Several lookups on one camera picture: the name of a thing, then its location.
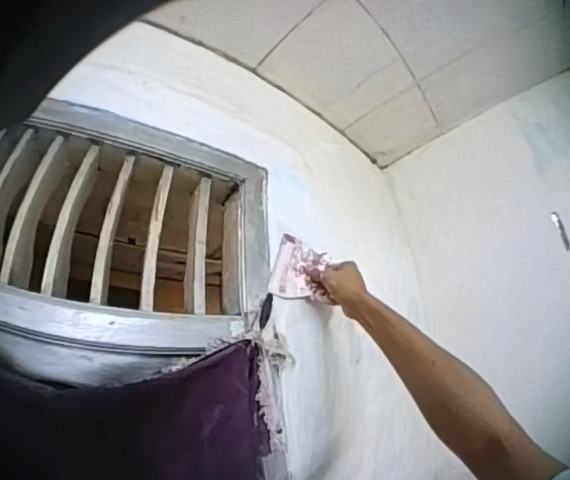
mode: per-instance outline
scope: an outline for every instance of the white wall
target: white wall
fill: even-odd
[[[284,232],[337,260],[352,258],[377,295],[423,326],[412,257],[383,173],[252,73],[134,24],[50,95],[266,167],[272,258]],[[283,378],[293,478],[431,478],[443,448],[370,339],[337,309],[281,302],[275,315],[297,360]]]
[[[386,170],[428,333],[570,462],[570,72]]]

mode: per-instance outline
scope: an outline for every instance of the curved ceiling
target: curved ceiling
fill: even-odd
[[[381,167],[570,67],[570,0],[179,0],[144,21],[281,87]]]

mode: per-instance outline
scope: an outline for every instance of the purple curtain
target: purple curtain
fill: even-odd
[[[119,387],[61,391],[0,370],[0,479],[262,478],[257,370],[248,341]]]

